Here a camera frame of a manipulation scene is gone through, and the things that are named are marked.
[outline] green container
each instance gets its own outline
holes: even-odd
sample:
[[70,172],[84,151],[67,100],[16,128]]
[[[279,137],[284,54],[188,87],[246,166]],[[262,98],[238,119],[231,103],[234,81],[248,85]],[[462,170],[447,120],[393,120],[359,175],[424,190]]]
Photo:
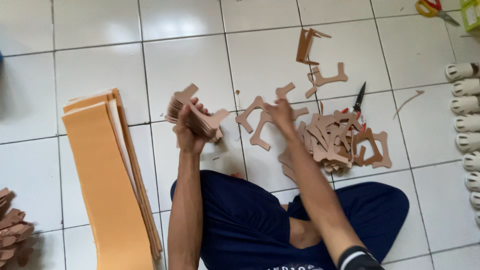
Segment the green container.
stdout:
[[480,29],[480,0],[460,0],[462,4],[462,19],[465,30]]

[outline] person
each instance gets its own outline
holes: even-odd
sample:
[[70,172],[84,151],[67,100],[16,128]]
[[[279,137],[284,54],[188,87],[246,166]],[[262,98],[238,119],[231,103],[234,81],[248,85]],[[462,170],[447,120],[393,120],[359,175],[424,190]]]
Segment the person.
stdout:
[[[203,113],[208,110],[192,99]],[[288,205],[246,180],[201,171],[205,141],[177,123],[179,172],[171,189],[169,270],[380,270],[408,213],[397,188],[362,183],[334,191],[298,138],[286,99],[265,107],[291,152],[300,196]]]

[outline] row of white slippers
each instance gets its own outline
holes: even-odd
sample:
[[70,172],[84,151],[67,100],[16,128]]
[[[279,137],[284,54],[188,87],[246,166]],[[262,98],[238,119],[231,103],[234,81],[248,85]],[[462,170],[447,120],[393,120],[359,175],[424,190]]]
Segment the row of white slippers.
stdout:
[[[463,167],[470,172],[465,175],[465,185],[472,192],[470,201],[480,210],[480,63],[453,63],[447,65],[446,75],[456,80],[452,92],[456,98],[450,108],[461,114],[455,119],[455,128],[460,133],[456,137],[458,147],[469,152],[463,156]],[[480,225],[480,211],[475,215]]]

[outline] white tile floor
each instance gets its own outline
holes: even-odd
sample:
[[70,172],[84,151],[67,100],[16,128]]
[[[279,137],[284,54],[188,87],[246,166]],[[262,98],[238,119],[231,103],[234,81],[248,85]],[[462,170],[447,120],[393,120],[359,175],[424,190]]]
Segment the white tile floor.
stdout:
[[[442,4],[462,24],[458,0]],[[302,27],[333,37],[313,42],[310,56],[321,63],[322,74],[336,75],[336,63],[344,62],[348,75],[346,83],[324,85],[309,99],[304,92],[311,87],[310,67],[295,62]],[[13,206],[36,223],[31,241],[37,249],[27,269],[96,268],[60,118],[69,99],[120,89],[154,218],[166,241],[178,149],[163,115],[173,91],[195,83],[211,110],[231,111],[222,122],[222,143],[205,147],[202,168],[242,172],[287,203],[298,190],[276,160],[284,140],[267,124],[262,139],[272,145],[270,151],[250,145],[251,134],[235,123],[236,111],[257,95],[273,101],[275,88],[293,82],[290,102],[309,109],[297,122],[309,122],[320,100],[325,113],[352,106],[364,81],[363,115],[375,132],[388,133],[393,166],[326,174],[331,185],[378,181],[407,194],[410,212],[384,261],[387,270],[478,269],[480,228],[463,185],[444,76],[451,61],[480,61],[480,39],[468,35],[462,27],[417,15],[409,0],[2,1],[0,185],[16,191]],[[418,89],[425,94],[392,120]],[[248,118],[254,128],[259,113]],[[166,260],[160,269],[167,268]]]

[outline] scissors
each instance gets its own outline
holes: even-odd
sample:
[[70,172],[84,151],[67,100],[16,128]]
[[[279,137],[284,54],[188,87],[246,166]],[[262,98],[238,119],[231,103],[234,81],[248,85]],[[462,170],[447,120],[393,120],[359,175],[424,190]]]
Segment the scissors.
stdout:
[[[420,6],[425,7],[429,12],[424,11]],[[428,0],[419,0],[415,4],[415,7],[417,8],[417,11],[425,17],[432,18],[438,16],[452,25],[460,26],[455,19],[442,10],[442,4],[440,3],[440,0],[435,0],[435,4]]]
[[[353,107],[352,107],[352,112],[357,112],[357,115],[356,115],[357,119],[360,117],[360,114],[361,114],[360,106],[361,106],[361,102],[363,100],[363,95],[365,95],[366,85],[367,85],[367,82],[363,83],[363,86],[361,87],[360,92],[357,96],[357,100],[355,101],[355,105],[353,105]],[[349,112],[349,111],[350,111],[350,108],[345,108],[345,109],[343,109],[342,113],[346,113],[346,112]],[[360,132],[364,132],[365,128],[367,127],[367,121],[364,119],[363,116],[361,118],[361,121],[362,121],[362,124],[361,124],[362,128],[361,128]]]

